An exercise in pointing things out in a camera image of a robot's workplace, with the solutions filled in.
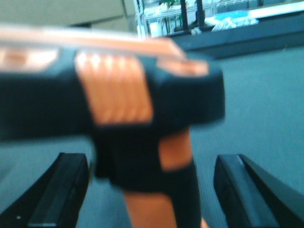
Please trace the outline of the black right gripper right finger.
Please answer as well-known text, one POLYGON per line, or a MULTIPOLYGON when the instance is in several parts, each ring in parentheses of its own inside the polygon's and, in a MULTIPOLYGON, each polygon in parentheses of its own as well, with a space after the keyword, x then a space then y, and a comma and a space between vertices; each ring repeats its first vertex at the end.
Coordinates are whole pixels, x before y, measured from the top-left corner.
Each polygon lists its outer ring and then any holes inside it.
POLYGON ((302 228, 304 196, 242 154, 218 155, 214 189, 230 228, 302 228))

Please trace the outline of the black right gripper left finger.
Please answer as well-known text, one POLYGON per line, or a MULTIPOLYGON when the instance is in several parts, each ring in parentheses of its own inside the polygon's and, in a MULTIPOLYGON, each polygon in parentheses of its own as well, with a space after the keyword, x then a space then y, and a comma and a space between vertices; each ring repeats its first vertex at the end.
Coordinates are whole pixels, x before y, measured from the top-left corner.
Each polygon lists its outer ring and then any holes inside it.
POLYGON ((0 214, 0 226, 74 228, 88 182, 86 155, 62 152, 43 175, 0 214))

